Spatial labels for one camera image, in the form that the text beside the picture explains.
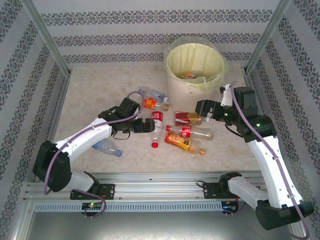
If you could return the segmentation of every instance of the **blue bottle cap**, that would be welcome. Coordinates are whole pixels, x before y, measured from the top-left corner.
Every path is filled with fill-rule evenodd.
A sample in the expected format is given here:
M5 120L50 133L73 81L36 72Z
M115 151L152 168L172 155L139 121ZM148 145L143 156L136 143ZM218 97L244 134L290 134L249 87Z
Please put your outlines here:
M121 150L119 150L119 151L116 152L116 156L117 156L118 158L120 158L121 155L122 155L122 151L121 151Z
M99 142L96 142L95 144L92 145L92 147L93 147L94 149L97 149L98 144L99 144Z

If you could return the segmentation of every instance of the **red label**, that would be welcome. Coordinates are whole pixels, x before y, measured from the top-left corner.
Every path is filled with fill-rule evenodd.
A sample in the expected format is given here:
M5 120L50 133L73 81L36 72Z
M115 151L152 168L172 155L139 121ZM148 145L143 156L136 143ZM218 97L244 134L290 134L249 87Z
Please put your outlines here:
M181 137L190 138L191 135L191 126L183 125L181 129Z
M160 111L152 112L151 117L152 117L153 120L159 120L161 122L163 122L163 120L164 120L164 114L162 112L160 112Z

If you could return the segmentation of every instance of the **cable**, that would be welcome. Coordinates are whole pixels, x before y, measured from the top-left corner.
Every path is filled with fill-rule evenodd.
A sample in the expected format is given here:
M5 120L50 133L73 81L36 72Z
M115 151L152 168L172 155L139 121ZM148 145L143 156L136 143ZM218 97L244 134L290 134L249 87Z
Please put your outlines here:
M285 175L285 172L284 172L284 169L282 168L282 165L279 161L279 157L277 156L277 154L275 153L275 151L272 149L272 147L267 143L267 141L254 129L253 126L251 126L251 124L249 123L249 121L247 120L247 118L245 117L244 113L242 112L238 102L237 102L237 99L236 99L236 95L235 95L235 92L234 92L234 86L235 86L236 82L233 81L232 84L230 85L230 89L231 89L231 95L232 95L232 100L233 100L233 103L236 107L236 109L238 110L242 120L244 121L244 123L249 127L249 129L264 143L264 145L266 146L266 148L270 151L270 153L272 154L272 156L274 157L274 160L276 161L276 164L278 165L278 168L280 170L280 173L281 173L281 176L282 176L282 179L283 179L283 182L284 182L284 185L286 187L286 190L288 191L289 193L289 197L291 198L291 201L294 205L294 208L296 209L299 217L301 218L301 221L303 223L303 226L305 228L305 237L300 237L300 236L296 236L290 232L287 232L291 237L295 238L295 239L298 239L298 240L307 240L310 238L310 230L309 230L309 227L308 227L308 224L307 224L307 221L306 219L304 218L301 210L299 209L299 206L295 200L295 197L294 197L294 194L293 192L291 191L291 188L290 188L290 185L288 183L288 180L286 178L286 175Z
M128 98L132 95L132 94L139 94L141 97L142 97L142 101L144 100L144 96L138 92L138 91L133 91L131 93L128 94ZM49 182L49 176L50 176L50 173L51 173L51 169L52 169L52 166L54 165L58 155L62 152L63 149L65 149L70 143L72 143L75 139L77 139L78 137L80 137L81 135L85 134L86 132L89 132L90 130L93 130L95 128L98 128L100 126L104 126L104 125L108 125L108 124L115 124L115 123L121 123L121 122L125 122L125 121L128 121L128 120L131 120L131 119L134 119L136 116L138 116L142 110L144 109L144 105L141 104L141 107L139 108L138 112L135 113L134 115L132 116L129 116L129 117L126 117L126 118L123 118L123 119L119 119L119 120L114 120L114 121L109 121L109 122L102 122L102 123L99 123L99 124L96 124L96 125L93 125L92 127L88 127L84 130L82 130L81 132L79 132L78 134L76 134L74 137L72 137L71 139L69 139L65 144L63 144L59 149L58 151L56 151L56 153L53 155L52 159L51 159L51 162L48 166L48 169L46 171L46 174L45 174L45 179L44 179L44 187L43 187L43 193L44 195L48 195L51 190L47 190L47 187L48 187L48 182ZM103 197L100 197L98 195L95 195L95 194L92 194L92 193L89 193L89 192L85 192L85 191L81 191L81 190L76 190L82 194L85 194L85 195L89 195L89 196L92 196L92 197L95 197L95 198L98 198L98 199L103 199ZM106 201L103 199L103 203L105 207L107 207L107 203Z
M228 125L228 123L225 123L224 126L225 126L226 129L229 130L229 132L233 133L234 135L237 135L237 136L240 137L240 138L244 138L241 134L239 134L239 133L233 131L232 129L230 129L230 128L228 127L228 126L230 126L230 125Z

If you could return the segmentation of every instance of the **striped wall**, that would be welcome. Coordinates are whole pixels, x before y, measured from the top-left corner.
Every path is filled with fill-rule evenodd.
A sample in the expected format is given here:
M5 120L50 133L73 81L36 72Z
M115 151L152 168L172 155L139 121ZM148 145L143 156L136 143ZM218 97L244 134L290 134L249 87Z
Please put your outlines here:
M0 240L10 234L24 183L48 137L64 82L20 1L0 1Z
M181 35L245 66L279 0L35 0L70 68L162 65Z
M290 175L305 200L312 239L320 239L320 1L294 0L251 77L271 116Z

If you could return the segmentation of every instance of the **gray panel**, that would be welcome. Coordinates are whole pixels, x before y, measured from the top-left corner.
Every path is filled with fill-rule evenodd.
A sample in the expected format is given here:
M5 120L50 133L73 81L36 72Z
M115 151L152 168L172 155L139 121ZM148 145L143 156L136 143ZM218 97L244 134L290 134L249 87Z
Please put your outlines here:
M245 207L234 217L220 212L34 213L28 240L270 240L292 239L280 229L264 230Z

